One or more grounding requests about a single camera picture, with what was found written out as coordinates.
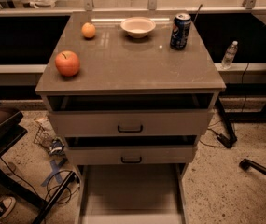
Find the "bottom open grey drawer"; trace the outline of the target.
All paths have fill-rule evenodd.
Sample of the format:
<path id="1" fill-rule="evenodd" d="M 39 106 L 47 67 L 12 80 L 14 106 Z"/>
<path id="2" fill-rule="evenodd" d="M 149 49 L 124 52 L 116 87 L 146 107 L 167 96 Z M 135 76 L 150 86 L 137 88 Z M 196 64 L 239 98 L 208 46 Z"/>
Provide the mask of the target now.
<path id="1" fill-rule="evenodd" d="M 88 166 L 76 224 L 189 224 L 179 164 Z"/>

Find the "dark side table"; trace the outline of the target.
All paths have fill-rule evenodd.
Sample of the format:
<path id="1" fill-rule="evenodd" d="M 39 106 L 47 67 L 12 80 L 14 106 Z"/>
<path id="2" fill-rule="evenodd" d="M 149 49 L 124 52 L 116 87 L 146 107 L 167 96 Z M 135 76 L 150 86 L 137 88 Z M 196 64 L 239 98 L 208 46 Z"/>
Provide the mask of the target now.
<path id="1" fill-rule="evenodd" d="M 27 134 L 27 130 L 19 125 L 22 117 L 23 114 L 19 109 L 0 104 L 0 158 Z M 41 224 L 52 206 L 67 189 L 68 184 L 75 179 L 76 174 L 71 171 L 47 201 L 11 179 L 0 169 L 0 184 L 40 210 L 32 224 Z"/>

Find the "red apple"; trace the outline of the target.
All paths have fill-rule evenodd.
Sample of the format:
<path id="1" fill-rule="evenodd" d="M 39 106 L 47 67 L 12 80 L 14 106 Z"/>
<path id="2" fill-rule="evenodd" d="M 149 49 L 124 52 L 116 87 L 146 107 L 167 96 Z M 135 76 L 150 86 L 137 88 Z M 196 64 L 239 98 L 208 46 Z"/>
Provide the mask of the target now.
<path id="1" fill-rule="evenodd" d="M 60 52 L 54 62 L 58 72 L 65 77 L 72 77 L 79 72 L 80 60 L 73 51 Z"/>

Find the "blue pepsi can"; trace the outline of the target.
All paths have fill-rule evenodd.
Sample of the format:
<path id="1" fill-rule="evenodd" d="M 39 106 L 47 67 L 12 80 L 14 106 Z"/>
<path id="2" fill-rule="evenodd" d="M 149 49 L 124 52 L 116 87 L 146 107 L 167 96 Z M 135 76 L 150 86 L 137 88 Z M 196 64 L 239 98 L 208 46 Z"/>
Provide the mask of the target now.
<path id="1" fill-rule="evenodd" d="M 190 14 L 178 13 L 175 15 L 170 39 L 170 47 L 172 49 L 181 50 L 187 45 L 190 26 Z"/>

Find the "black power adapter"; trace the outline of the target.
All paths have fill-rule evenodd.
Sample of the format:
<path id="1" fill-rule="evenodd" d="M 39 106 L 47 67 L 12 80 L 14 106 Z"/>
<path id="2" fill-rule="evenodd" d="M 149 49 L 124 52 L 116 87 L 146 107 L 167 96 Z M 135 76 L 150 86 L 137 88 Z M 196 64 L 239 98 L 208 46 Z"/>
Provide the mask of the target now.
<path id="1" fill-rule="evenodd" d="M 232 142 L 222 133 L 217 135 L 217 140 L 225 147 L 232 148 Z"/>

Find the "clear plastic water bottle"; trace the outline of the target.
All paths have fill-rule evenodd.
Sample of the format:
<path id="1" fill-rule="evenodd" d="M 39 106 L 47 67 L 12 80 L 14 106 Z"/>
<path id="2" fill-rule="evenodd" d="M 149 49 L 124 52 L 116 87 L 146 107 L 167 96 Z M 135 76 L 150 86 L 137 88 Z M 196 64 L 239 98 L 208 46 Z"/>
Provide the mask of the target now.
<path id="1" fill-rule="evenodd" d="M 226 49 L 226 52 L 223 56 L 223 59 L 221 61 L 221 67 L 224 70 L 227 70 L 231 67 L 231 64 L 233 62 L 233 59 L 237 53 L 238 50 L 238 42 L 233 41 Z"/>

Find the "white bowl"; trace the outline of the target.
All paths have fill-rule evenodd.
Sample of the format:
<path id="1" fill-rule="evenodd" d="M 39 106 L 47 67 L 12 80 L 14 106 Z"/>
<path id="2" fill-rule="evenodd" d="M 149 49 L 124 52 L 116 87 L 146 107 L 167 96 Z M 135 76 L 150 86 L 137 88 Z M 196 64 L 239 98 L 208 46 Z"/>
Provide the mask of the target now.
<path id="1" fill-rule="evenodd" d="M 156 23 L 146 17 L 131 17 L 123 20 L 120 27 L 132 38 L 143 38 L 155 29 Z"/>

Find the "top grey drawer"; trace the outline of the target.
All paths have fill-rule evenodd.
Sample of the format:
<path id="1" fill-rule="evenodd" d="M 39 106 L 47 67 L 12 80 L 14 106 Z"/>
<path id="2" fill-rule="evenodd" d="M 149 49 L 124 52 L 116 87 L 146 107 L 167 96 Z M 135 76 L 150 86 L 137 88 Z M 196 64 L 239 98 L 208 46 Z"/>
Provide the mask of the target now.
<path id="1" fill-rule="evenodd" d="M 210 94 L 67 96 L 49 119 L 63 137 L 176 136 L 205 132 Z"/>

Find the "black chair leg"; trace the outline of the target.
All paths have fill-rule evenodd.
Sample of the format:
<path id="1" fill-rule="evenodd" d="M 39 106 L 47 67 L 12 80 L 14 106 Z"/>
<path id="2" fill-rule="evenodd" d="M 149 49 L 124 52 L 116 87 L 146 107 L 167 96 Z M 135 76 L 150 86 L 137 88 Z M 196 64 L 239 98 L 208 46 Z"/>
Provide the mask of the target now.
<path id="1" fill-rule="evenodd" d="M 244 171 L 247 171 L 249 168 L 253 168 L 253 169 L 259 171 L 260 173 L 266 175 L 266 167 L 254 162 L 252 160 L 249 160 L 249 159 L 241 160 L 239 163 L 239 167 Z"/>

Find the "middle grey drawer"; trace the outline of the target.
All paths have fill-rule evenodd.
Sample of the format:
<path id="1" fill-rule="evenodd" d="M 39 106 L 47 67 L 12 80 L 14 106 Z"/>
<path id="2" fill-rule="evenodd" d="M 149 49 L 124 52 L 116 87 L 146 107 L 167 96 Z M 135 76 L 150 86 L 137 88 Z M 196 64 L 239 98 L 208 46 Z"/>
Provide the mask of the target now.
<path id="1" fill-rule="evenodd" d="M 192 162 L 195 136 L 69 138 L 64 149 L 74 165 Z"/>

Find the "orange fruit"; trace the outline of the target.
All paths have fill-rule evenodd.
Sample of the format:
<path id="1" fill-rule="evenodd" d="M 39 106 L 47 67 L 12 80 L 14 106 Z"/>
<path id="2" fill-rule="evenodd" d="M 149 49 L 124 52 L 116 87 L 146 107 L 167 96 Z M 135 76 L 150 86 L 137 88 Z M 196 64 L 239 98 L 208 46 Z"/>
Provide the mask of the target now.
<path id="1" fill-rule="evenodd" d="M 81 33 L 85 38 L 94 38 L 96 34 L 95 26 L 92 23 L 86 22 L 81 27 Z"/>

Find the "grey drawer cabinet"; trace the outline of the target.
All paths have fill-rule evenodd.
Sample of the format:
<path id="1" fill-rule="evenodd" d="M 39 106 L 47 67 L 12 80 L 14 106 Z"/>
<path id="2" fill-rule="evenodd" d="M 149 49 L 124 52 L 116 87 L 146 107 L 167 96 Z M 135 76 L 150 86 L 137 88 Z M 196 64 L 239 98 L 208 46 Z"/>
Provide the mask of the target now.
<path id="1" fill-rule="evenodd" d="M 224 82 L 196 31 L 190 32 L 184 49 L 170 47 L 173 18 L 173 12 L 153 13 L 155 30 L 145 38 L 134 39 L 121 29 L 120 12 L 72 14 L 57 50 L 75 52 L 81 68 L 76 76 L 63 77 L 53 63 L 47 65 L 36 91 L 48 114 L 67 96 L 210 94 L 213 116 Z M 95 26 L 94 38 L 85 38 L 81 33 L 86 22 Z M 79 177 L 81 190 L 83 171 L 95 165 L 70 163 Z"/>

